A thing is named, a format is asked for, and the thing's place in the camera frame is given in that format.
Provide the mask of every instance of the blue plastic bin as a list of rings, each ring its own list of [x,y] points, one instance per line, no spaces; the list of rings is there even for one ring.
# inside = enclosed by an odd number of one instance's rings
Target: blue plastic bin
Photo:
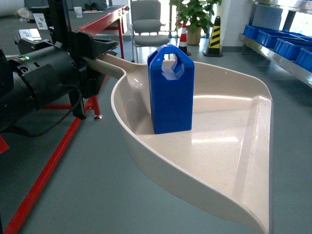
[[[273,49],[276,46],[278,38],[295,39],[296,37],[282,33],[282,32],[265,32],[265,31],[259,30],[257,42],[260,45],[263,45],[267,48]]]
[[[293,35],[293,36],[296,36],[298,38],[301,38],[301,39],[304,39],[304,40],[312,42],[312,37],[305,36],[305,35],[303,35],[301,33],[293,33],[293,32],[287,32],[287,31],[283,31],[283,33],[288,33],[290,35]]]
[[[172,67],[162,67],[175,54]],[[174,45],[163,45],[147,59],[151,114],[155,134],[192,129],[194,62]]]
[[[243,35],[252,39],[252,40],[256,40],[258,37],[258,31],[259,30],[262,30],[264,32],[275,32],[274,29],[270,29],[270,28],[262,28],[262,27],[246,25]]]
[[[312,72],[312,49],[301,48],[296,64]]]
[[[309,41],[286,41],[283,39],[277,39],[277,41],[274,51],[291,61],[297,60],[301,47],[312,49],[312,42]]]

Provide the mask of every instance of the white dustpan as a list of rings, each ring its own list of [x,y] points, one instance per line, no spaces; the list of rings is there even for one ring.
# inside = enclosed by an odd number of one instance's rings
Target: white dustpan
[[[146,176],[213,215],[271,233],[272,97],[262,81],[195,62],[192,130],[155,135],[147,64],[111,55],[87,61],[119,78],[112,108],[131,157]]]

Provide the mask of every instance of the metal shelf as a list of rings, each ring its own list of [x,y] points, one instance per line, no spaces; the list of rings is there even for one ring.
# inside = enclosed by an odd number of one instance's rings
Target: metal shelf
[[[249,2],[273,8],[312,14],[311,0],[250,0]]]
[[[302,82],[306,83],[308,86],[312,87],[312,73],[308,70],[298,66],[294,62],[289,61],[288,59],[278,55],[274,51],[260,45],[256,41],[239,34],[238,38],[247,46],[266,57],[267,59],[275,62],[278,66],[285,69],[295,77],[297,77]]]

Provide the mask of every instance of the green leaves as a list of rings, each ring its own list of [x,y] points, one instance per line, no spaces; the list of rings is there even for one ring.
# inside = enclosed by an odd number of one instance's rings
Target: green leaves
[[[193,33],[197,27],[202,27],[205,33],[208,33],[208,25],[214,24],[210,21],[209,14],[214,15],[214,4],[221,2],[221,0],[170,0],[171,6],[179,8],[178,20],[189,22],[188,30]]]

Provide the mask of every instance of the gray chair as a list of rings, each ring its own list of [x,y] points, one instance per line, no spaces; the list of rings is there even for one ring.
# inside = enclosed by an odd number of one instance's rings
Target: gray chair
[[[165,35],[159,35],[161,4],[157,0],[136,0],[130,3],[132,18],[132,62],[134,47],[136,48],[136,62],[138,63],[138,47],[159,47],[169,42]]]

